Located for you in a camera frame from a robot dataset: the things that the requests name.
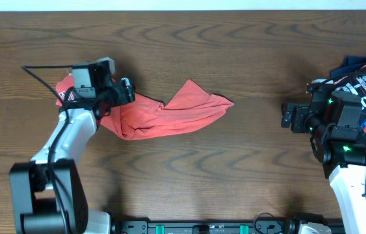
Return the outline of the red Boyd soccer t-shirt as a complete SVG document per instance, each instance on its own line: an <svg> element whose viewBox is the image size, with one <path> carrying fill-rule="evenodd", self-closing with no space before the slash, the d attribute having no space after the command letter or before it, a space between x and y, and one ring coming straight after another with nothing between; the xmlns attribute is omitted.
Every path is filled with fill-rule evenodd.
<svg viewBox="0 0 366 234"><path fill-rule="evenodd" d="M124 140L180 135L212 124L232 106L189 79L168 104L136 94L134 102L112 108L101 125Z"/></svg>

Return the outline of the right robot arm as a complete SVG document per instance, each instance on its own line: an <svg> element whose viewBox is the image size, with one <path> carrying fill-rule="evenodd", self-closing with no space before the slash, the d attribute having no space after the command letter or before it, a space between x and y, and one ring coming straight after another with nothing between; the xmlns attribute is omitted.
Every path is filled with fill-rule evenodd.
<svg viewBox="0 0 366 234"><path fill-rule="evenodd" d="M310 134L339 204L346 233L366 233L366 140L359 119L361 98L339 91L328 81L309 84L308 104L283 103L281 126Z"/></svg>

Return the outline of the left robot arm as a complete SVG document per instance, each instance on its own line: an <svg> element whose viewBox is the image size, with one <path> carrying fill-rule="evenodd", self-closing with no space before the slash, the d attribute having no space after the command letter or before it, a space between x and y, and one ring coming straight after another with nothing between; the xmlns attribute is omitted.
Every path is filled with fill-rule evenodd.
<svg viewBox="0 0 366 234"><path fill-rule="evenodd" d="M58 124L29 162L9 172L16 233L111 233L109 213L89 209L77 170L86 143L113 107L135 100L135 85L114 79L115 63L106 57L73 64L73 84L60 102Z"/></svg>

